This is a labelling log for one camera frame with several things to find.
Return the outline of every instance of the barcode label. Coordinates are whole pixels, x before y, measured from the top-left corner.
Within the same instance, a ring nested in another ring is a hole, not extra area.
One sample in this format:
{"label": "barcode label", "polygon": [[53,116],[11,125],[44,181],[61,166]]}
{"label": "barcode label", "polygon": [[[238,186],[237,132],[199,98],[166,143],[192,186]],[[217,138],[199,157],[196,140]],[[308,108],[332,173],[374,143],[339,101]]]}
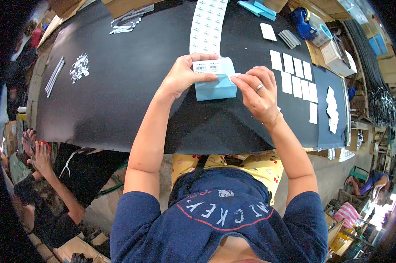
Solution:
{"label": "barcode label", "polygon": [[194,61],[192,62],[194,72],[198,73],[223,73],[222,67],[216,60],[206,60],[206,61]]}

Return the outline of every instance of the person's hand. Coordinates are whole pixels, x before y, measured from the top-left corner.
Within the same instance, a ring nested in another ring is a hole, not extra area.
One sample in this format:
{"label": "person's hand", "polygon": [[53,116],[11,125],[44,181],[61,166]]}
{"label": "person's hand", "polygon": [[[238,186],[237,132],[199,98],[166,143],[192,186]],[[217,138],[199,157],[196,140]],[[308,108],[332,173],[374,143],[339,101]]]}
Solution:
{"label": "person's hand", "polygon": [[[30,139],[30,141],[32,141],[33,143],[36,141],[36,134],[34,134],[34,130],[27,129],[27,131],[24,132],[24,135],[27,136],[27,138]],[[22,146],[28,156],[33,155],[32,149],[28,142],[24,139],[24,137],[22,137]]]}
{"label": "person's hand", "polygon": [[[268,127],[275,125],[282,114],[277,108],[277,84],[274,73],[264,66],[256,66],[239,76],[231,77],[243,94],[243,104],[253,116]],[[264,84],[258,92],[257,87]]]}
{"label": "person's hand", "polygon": [[[27,162],[33,164],[32,159],[29,159]],[[45,178],[51,174],[52,166],[50,154],[47,145],[43,142],[39,144],[39,142],[36,141],[36,160],[34,161],[34,166]]]}
{"label": "person's hand", "polygon": [[198,81],[215,81],[217,75],[211,73],[196,73],[192,71],[192,61],[218,59],[214,54],[190,54],[178,57],[170,72],[161,83],[158,92],[179,98],[185,89]]}

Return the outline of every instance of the white box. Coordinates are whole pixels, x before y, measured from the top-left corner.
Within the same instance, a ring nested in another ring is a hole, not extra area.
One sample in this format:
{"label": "white box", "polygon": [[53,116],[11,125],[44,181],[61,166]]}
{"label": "white box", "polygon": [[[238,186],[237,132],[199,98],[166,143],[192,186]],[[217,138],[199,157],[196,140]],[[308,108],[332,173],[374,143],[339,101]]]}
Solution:
{"label": "white box", "polygon": [[345,51],[351,66],[349,69],[348,66],[342,62],[335,42],[330,41],[327,45],[321,47],[321,51],[325,63],[331,68],[332,71],[335,71],[343,76],[350,76],[354,73],[357,73],[356,64],[354,63],[353,57],[350,55],[350,53]]}

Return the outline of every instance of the red scissors handle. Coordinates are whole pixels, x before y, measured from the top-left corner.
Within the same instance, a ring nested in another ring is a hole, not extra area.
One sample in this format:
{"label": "red scissors handle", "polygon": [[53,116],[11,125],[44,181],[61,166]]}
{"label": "red scissors handle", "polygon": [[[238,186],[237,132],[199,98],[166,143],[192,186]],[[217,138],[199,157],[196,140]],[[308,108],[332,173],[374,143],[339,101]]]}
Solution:
{"label": "red scissors handle", "polygon": [[40,145],[40,143],[44,143],[45,145],[47,145],[47,148],[49,149],[49,153],[50,153],[50,146],[49,146],[49,144],[48,144],[47,142],[45,142],[44,140],[40,140],[40,141],[39,141],[39,145]]}

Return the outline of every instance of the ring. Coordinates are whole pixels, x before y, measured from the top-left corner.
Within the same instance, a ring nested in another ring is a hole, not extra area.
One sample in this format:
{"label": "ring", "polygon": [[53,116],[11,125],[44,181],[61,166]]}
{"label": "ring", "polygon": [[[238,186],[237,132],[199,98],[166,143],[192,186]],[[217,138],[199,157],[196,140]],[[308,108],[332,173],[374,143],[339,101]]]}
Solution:
{"label": "ring", "polygon": [[258,92],[262,87],[264,87],[263,83],[261,83],[258,87],[256,87],[256,91],[255,92]]}

